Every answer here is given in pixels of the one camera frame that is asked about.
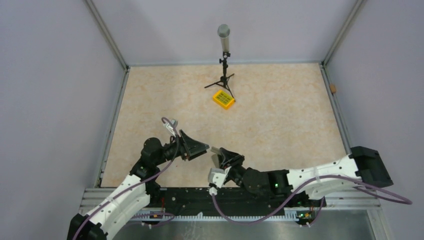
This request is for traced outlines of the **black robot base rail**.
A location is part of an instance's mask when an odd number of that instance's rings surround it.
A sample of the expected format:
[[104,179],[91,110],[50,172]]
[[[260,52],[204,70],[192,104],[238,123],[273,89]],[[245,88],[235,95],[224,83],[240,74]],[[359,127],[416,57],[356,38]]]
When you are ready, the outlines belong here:
[[[260,217],[277,209],[284,198],[260,199],[240,187],[227,187],[215,197],[221,211],[228,217]],[[208,188],[168,187],[161,188],[150,200],[149,208],[156,208],[175,216],[218,217]]]

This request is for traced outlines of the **white remote control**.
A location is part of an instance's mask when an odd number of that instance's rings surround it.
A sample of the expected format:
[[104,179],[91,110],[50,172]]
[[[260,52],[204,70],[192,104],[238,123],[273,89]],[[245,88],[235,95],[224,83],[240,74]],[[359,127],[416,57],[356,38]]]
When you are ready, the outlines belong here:
[[223,168],[223,166],[222,166],[223,157],[221,155],[213,154],[211,156],[211,159],[212,159],[212,162],[213,162],[213,165],[214,165],[215,168],[217,168],[217,169]]

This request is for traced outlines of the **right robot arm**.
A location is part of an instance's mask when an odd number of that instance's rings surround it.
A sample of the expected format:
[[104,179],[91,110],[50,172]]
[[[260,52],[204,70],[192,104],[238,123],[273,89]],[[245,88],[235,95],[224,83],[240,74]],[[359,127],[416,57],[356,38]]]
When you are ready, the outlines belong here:
[[330,163],[309,168],[259,171],[243,167],[245,157],[239,153],[214,147],[215,167],[208,173],[211,186],[220,189],[227,182],[260,199],[288,198],[307,206],[327,194],[365,183],[367,188],[386,188],[394,183],[377,150],[355,146],[350,154]]

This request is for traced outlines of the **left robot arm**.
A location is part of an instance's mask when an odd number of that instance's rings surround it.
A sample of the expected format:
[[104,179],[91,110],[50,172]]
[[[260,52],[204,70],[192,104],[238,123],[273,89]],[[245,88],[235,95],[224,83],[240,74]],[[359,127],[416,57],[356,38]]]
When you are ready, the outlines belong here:
[[208,149],[208,144],[189,137],[183,130],[172,136],[170,143],[148,138],[139,160],[123,182],[92,210],[71,219],[67,239],[112,240],[138,211],[160,202],[160,185],[156,179],[164,170],[159,165],[171,165],[177,157],[190,161],[206,154]]

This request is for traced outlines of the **grey battery compartment cover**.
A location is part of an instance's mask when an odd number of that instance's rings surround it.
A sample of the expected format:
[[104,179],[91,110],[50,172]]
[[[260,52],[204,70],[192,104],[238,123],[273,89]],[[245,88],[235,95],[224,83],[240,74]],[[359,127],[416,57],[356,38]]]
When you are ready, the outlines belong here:
[[221,150],[217,147],[212,146],[210,151],[213,152],[214,154],[221,155]]

